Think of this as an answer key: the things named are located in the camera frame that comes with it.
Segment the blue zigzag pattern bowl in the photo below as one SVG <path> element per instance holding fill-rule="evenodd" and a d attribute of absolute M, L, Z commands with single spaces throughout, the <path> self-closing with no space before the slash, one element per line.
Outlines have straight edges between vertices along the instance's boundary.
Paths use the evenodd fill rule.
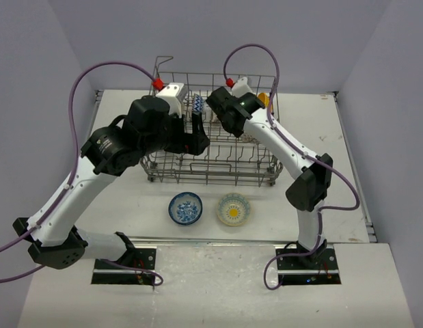
<path fill-rule="evenodd" d="M 203 114 L 205 108 L 204 99 L 199 94 L 194 94 L 191 101 L 191 111 Z"/>

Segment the blue white floral bowl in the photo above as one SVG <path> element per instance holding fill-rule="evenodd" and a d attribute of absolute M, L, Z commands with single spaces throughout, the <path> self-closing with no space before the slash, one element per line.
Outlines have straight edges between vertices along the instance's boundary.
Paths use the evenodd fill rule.
<path fill-rule="evenodd" d="M 181 226 L 194 224 L 200 219 L 202 212 L 202 199 L 188 191 L 175 195 L 168 205 L 171 220 Z"/>

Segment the yellow teal flower bowl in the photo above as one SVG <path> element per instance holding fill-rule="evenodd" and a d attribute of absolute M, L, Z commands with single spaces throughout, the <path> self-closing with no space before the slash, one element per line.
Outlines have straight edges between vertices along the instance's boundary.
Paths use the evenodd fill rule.
<path fill-rule="evenodd" d="M 217 202 L 217 218 L 230 227 L 244 225 L 251 214 L 249 200 L 240 193 L 227 193 Z"/>

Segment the brown lattice pattern bowl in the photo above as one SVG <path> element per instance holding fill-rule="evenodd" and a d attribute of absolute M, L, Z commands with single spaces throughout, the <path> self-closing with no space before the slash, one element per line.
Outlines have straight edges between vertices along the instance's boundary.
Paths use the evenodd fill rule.
<path fill-rule="evenodd" d="M 240 139 L 243 143 L 251 143 L 251 144 L 257 144 L 258 143 L 258 140 L 255 137 L 253 137 L 251 135 L 247 135 L 247 134 L 241 135 Z"/>

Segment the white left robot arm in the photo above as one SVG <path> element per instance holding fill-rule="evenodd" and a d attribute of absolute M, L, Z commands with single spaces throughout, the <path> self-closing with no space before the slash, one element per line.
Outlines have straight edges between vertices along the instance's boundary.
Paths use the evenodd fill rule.
<path fill-rule="evenodd" d="M 75 223 L 101 191 L 146 155 L 205 151 L 210 141 L 202 112 L 192 111 L 192 131 L 187 133 L 183 115 L 169 110 L 169 103 L 156 96 L 134 100 L 126 115 L 95 130 L 84 143 L 77 167 L 55 193 L 61 199 L 50 199 L 34 216 L 15 220 L 13 228 L 31 243 L 28 252 L 35 263 L 65 269 L 91 258 L 112 261 L 121 269 L 132 265 L 135 252 L 125 234 L 86 232 Z"/>

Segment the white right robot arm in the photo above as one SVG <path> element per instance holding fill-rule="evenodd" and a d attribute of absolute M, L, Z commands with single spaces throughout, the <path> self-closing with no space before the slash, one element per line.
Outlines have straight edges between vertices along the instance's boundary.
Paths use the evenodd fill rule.
<path fill-rule="evenodd" d="M 251 135 L 264 145 L 286 168 L 293 183 L 286 190 L 288 202 L 297 210 L 299 235 L 292 254 L 307 269 L 315 267 L 326 248 L 319 212 L 331 184 L 332 158 L 304 148 L 292 139 L 271 115 L 264 103 L 251 92 L 236 97 L 220 87 L 206 99 L 222 127 L 235 137 Z"/>

